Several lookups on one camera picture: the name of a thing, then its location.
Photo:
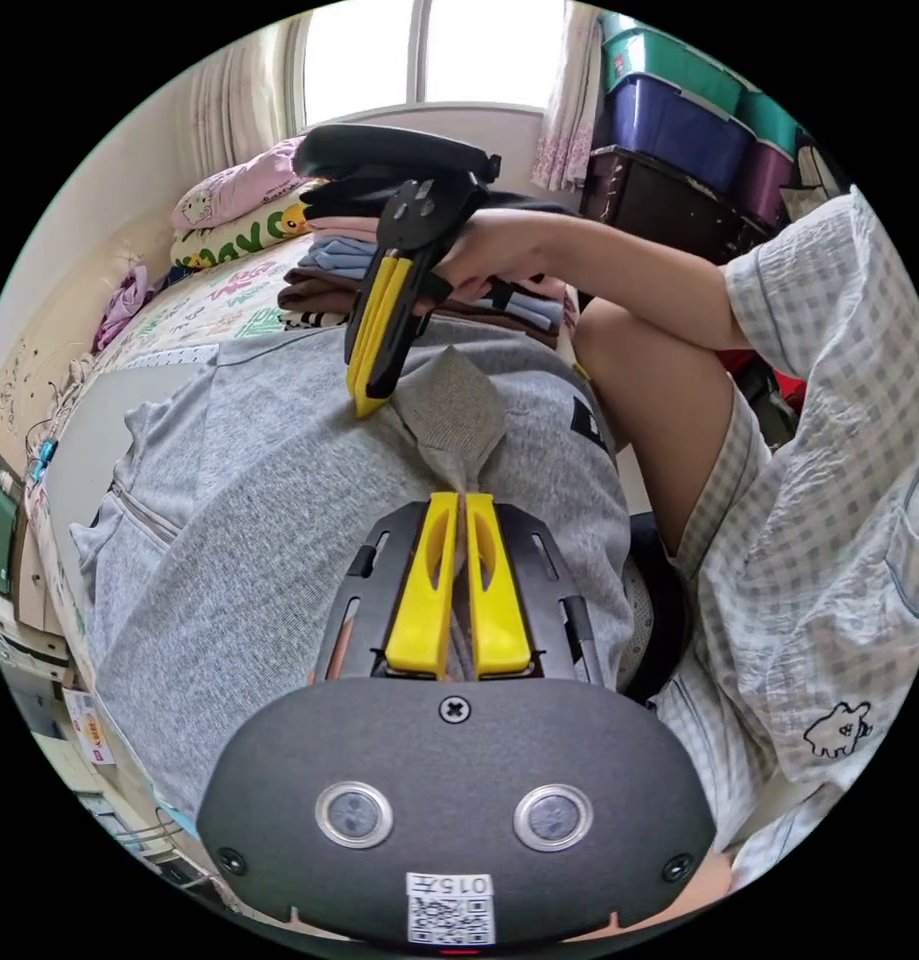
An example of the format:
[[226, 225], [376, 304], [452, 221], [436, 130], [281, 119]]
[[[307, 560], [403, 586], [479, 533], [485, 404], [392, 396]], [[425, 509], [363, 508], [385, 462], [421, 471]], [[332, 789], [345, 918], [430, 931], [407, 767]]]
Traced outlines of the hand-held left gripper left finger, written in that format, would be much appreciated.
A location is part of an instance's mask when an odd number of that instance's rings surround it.
[[404, 575], [385, 646], [389, 669], [442, 680], [446, 675], [459, 497], [431, 495]]

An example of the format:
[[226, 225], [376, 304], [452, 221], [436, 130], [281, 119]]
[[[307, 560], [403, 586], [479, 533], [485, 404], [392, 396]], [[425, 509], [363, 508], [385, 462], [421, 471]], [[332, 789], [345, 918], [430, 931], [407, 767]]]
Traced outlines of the person's right hand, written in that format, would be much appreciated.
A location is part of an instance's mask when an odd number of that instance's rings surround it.
[[550, 233], [559, 217], [520, 209], [483, 209], [466, 222], [432, 273], [459, 300], [478, 300], [495, 281], [519, 282], [552, 271]]

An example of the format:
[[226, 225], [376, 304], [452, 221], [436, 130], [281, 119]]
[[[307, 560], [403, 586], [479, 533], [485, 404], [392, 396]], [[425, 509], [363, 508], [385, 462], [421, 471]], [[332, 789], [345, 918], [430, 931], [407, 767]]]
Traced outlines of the person's left hand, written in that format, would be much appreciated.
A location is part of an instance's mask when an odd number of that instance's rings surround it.
[[732, 885], [732, 860], [728, 853], [709, 853], [696, 869], [675, 901], [660, 914], [657, 922], [699, 911], [730, 892]]

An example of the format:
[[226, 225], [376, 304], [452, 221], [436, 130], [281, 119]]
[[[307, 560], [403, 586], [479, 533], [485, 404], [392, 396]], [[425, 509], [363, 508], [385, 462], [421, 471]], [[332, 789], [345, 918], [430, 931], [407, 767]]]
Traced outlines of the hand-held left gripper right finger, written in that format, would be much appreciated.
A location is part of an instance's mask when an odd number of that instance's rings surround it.
[[493, 498], [468, 494], [465, 523], [475, 677], [519, 675], [532, 661], [532, 647]]

